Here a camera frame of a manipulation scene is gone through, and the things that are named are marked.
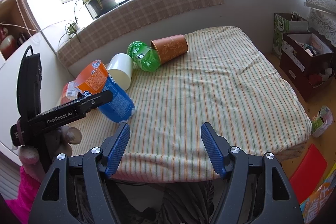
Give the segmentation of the pink sleeve forearm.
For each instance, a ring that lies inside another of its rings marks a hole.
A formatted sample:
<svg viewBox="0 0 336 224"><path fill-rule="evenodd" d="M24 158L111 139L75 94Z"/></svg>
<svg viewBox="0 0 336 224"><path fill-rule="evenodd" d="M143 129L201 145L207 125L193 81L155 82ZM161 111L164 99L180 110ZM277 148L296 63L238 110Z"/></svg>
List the pink sleeve forearm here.
<svg viewBox="0 0 336 224"><path fill-rule="evenodd" d="M27 174L22 166L20 179L17 199L6 200L5 203L20 223L27 224L41 183Z"/></svg>

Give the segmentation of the left hand light glove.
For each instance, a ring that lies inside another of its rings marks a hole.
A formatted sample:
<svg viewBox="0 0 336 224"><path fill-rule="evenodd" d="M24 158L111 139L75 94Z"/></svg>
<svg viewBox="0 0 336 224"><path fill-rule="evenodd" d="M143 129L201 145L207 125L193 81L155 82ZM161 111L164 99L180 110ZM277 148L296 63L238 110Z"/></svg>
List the left hand light glove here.
<svg viewBox="0 0 336 224"><path fill-rule="evenodd" d="M80 144L82 134L79 129L70 126L63 126L45 135L47 155L49 159L54 160L57 155L64 153L68 157L72 156L71 144ZM24 145L19 148L19 160L23 165L26 174L42 182L47 171L44 171L41 160L45 156L39 156L36 148Z"/></svg>

